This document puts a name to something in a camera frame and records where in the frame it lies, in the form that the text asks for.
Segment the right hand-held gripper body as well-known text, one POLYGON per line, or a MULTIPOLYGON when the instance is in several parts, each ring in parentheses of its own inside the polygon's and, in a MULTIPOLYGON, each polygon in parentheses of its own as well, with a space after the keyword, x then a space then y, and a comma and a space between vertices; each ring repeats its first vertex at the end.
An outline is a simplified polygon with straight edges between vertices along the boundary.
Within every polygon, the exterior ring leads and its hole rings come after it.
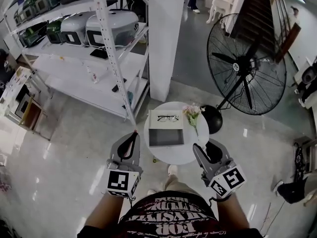
POLYGON ((200 167, 203 168, 202 180, 206 187, 211 188, 221 199, 230 196, 247 181, 241 166, 232 158, 215 164, 203 161, 200 167))

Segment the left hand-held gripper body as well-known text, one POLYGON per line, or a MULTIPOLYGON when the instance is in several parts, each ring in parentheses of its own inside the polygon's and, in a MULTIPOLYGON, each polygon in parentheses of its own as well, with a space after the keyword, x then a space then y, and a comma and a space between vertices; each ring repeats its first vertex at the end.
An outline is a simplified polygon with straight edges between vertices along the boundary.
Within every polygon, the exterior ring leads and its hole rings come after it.
POLYGON ((108 159, 107 164, 107 193, 123 198, 133 198, 143 173, 139 162, 108 159))

